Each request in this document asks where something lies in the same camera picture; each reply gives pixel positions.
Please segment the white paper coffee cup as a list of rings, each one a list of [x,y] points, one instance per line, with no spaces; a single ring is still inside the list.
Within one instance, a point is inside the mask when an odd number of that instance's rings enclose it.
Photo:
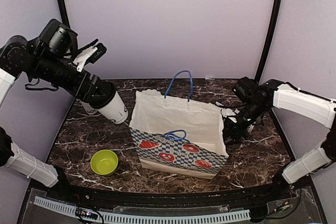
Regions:
[[[117,91],[113,99],[98,111],[114,124],[121,124],[128,117],[128,109]]]

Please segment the patterned paper takeout bag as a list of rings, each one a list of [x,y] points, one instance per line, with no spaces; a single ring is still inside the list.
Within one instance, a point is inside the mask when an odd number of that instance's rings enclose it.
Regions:
[[[147,89],[135,94],[129,124],[143,168],[213,179],[229,155],[221,109],[211,103]]]

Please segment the white cup holding straws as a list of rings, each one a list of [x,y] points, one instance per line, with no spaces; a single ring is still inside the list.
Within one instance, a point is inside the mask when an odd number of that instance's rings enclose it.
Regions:
[[[255,127],[254,124],[249,125],[248,128],[247,128],[247,132],[248,132],[248,133],[251,133],[252,130],[254,129],[254,127]]]

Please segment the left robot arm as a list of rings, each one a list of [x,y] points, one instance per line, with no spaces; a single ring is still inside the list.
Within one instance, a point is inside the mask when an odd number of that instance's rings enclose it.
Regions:
[[[76,37],[68,35],[51,39],[39,36],[30,41],[20,35],[13,36],[1,48],[1,100],[24,72],[29,81],[44,80],[51,83],[54,91],[63,88],[94,109],[102,109],[112,101],[116,89],[113,84],[85,71],[84,66],[95,63],[106,51],[98,40],[78,49]],[[1,166],[53,188],[63,201],[74,197],[74,189],[69,186],[62,168],[48,165],[23,151],[4,129],[1,129]]]

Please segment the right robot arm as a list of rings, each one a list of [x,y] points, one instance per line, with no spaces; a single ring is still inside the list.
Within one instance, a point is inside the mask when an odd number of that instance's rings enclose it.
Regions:
[[[258,85],[243,77],[232,88],[241,100],[238,110],[224,108],[223,138],[239,143],[247,135],[248,128],[266,111],[284,109],[312,119],[329,132],[317,147],[291,162],[273,178],[268,195],[280,199],[291,185],[304,176],[335,163],[335,100],[312,94],[293,86],[290,82],[270,79]]]

